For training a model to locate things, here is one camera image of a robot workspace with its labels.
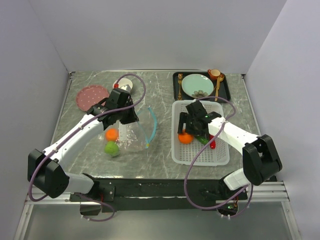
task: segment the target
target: black serving tray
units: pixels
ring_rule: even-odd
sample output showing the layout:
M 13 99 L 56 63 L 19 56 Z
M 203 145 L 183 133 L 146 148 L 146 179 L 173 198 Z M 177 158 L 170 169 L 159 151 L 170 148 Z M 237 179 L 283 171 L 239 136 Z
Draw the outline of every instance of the black serving tray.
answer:
M 172 80 L 173 80 L 173 97 L 175 100 L 178 100 L 178 94 L 179 94 L 179 83 L 178 83 L 178 74 L 182 74 L 182 80 L 184 77 L 190 75 L 190 74 L 201 74 L 206 76 L 208 79 L 210 79 L 209 74 L 206 71 L 177 71 L 172 75 Z M 217 85 L 217 81 L 213 81 L 213 86 L 215 87 Z M 215 96 L 216 90 L 213 91 L 213 93 L 210 96 Z M 182 100 L 193 100 L 194 98 L 187 95 L 181 88 L 181 97 Z M 224 99 L 230 100 L 230 91 L 228 87 L 228 82 L 226 76 L 224 76 L 224 80 L 220 82 L 220 89 L 219 89 L 219 94 L 218 97 L 222 97 Z M 206 101 L 215 101 L 214 98 L 208 98 Z M 223 100 L 218 99 L 218 103 L 225 103 Z

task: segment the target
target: red pepper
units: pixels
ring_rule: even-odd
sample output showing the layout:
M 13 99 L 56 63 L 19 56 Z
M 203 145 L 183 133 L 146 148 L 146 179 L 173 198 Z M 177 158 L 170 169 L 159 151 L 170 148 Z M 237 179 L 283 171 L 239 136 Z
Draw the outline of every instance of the red pepper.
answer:
M 213 135 L 209 135 L 210 140 L 214 138 Z M 213 141 L 212 143 L 210 143 L 210 148 L 211 149 L 215 149 L 216 148 L 216 141 Z

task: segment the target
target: metal frame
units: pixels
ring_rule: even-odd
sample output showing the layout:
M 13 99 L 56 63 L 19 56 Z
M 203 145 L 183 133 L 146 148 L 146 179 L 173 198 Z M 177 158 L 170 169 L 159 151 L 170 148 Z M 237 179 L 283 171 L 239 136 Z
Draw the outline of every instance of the metal frame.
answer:
M 154 72 L 155 70 L 114 70 L 114 71 L 108 71 L 108 72 Z M 170 71 L 170 72 L 177 72 L 177 71 L 181 71 L 181 69 L 161 69 L 161 70 L 156 70 L 156 71 Z M 183 70 L 185 72 L 194 72 L 195 70 Z M 67 95 L 71 86 L 71 83 L 73 81 L 73 77 L 74 77 L 74 73 L 75 72 L 70 72 L 70 77 L 67 83 L 67 87 L 65 90 L 65 94 L 64 94 L 64 98 L 63 98 L 63 102 L 62 102 L 62 106 L 60 109 L 60 113 L 58 116 L 58 121 L 56 123 L 55 129 L 54 129 L 54 133 L 51 139 L 51 143 L 53 143 L 54 138 L 56 136 L 56 132 L 57 132 L 57 128 L 60 122 L 60 118 L 63 112 L 63 108 L 67 99 Z M 242 75 L 242 79 L 243 79 L 243 85 L 248 97 L 248 101 L 250 104 L 250 108 L 253 114 L 253 118 L 254 121 L 256 123 L 256 127 L 257 127 L 257 131 L 258 134 L 261 135 L 260 129 L 259 129 L 259 125 L 257 122 L 257 118 L 248 94 L 248 90 L 245 84 L 245 80 L 244 80 L 244 76 Z M 37 187 L 33 187 L 32 188 L 32 192 L 33 195 L 38 198 L 44 195 L 44 193 L 39 190 Z M 33 202 L 29 199 L 29 197 L 26 197 L 25 200 L 25 205 L 22 211 L 22 215 L 14 236 L 14 240 L 23 240 L 25 238 L 25 234 L 28 228 L 28 224 L 29 224 L 29 220 L 30 220 L 30 216 L 33 210 L 34 205 L 80 205 L 80 202 L 71 202 L 70 201 L 70 196 L 71 193 L 70 192 L 65 192 L 62 195 L 60 195 L 57 198 L 50 198 L 47 197 L 42 201 L 38 201 L 38 202 Z M 299 232 L 299 228 L 294 216 L 294 213 L 292 211 L 291 205 L 290 205 L 290 199 L 288 197 L 288 193 L 285 187 L 285 184 L 281 181 L 281 182 L 264 182 L 263 184 L 261 184 L 260 186 L 255 186 L 253 189 L 253 195 L 252 195 L 252 200 L 251 202 L 253 203 L 257 203 L 257 202 L 282 202 L 282 207 L 283 207 L 283 211 L 287 220 L 287 224 L 291 233 L 291 237 L 293 240 L 301 240 L 301 235 Z M 81 205 L 98 205 L 98 203 L 95 202 L 81 202 Z

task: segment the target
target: orange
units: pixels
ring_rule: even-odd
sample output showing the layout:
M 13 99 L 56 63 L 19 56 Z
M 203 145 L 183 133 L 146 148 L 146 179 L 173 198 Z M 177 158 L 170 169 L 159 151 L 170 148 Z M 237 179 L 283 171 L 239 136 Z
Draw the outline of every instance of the orange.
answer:
M 108 131 L 105 132 L 105 139 L 108 141 L 115 142 L 118 139 L 119 133 L 118 130 L 115 128 L 110 128 Z
M 178 139 L 182 144 L 189 144 L 194 139 L 194 136 L 186 133 L 186 130 L 183 130 L 181 134 L 178 134 Z

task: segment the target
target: green plate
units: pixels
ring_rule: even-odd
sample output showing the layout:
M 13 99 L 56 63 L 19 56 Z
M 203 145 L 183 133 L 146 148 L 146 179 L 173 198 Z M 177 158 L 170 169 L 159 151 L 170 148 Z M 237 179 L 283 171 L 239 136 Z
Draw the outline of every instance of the green plate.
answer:
M 201 74 L 190 74 L 182 80 L 182 90 L 188 96 L 198 99 L 210 96 L 214 91 L 212 81 Z

